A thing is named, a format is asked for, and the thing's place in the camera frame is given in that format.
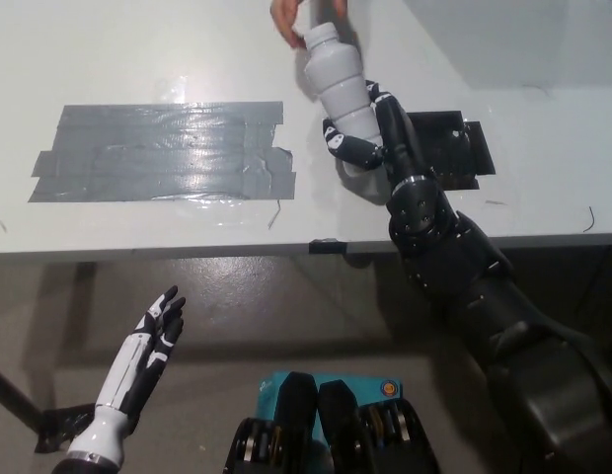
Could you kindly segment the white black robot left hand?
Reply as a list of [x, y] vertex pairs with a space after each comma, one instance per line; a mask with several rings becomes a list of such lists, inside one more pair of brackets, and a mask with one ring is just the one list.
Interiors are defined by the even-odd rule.
[[174, 285], [125, 338], [95, 403], [94, 419], [70, 443], [55, 473], [117, 473], [124, 441], [134, 432], [183, 327], [186, 300]]

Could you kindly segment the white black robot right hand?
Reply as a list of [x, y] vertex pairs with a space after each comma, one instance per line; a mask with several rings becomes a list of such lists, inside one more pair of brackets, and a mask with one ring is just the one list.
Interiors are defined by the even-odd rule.
[[432, 187], [440, 193], [441, 186], [422, 157], [412, 121], [397, 98], [374, 81], [367, 80], [365, 84], [382, 143], [377, 145], [342, 132], [330, 118], [325, 118], [323, 135], [329, 152], [364, 172], [383, 167], [393, 193], [412, 185]]

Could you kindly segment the bare person hand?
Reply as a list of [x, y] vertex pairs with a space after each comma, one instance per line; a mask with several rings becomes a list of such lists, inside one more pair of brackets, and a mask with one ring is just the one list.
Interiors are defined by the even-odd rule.
[[[295, 29], [295, 23], [302, 1], [273, 0], [269, 13], [274, 25], [292, 49], [306, 49], [304, 36]], [[333, 23], [338, 30], [345, 29], [347, 23], [347, 0], [314, 1], [311, 7], [311, 27]]]

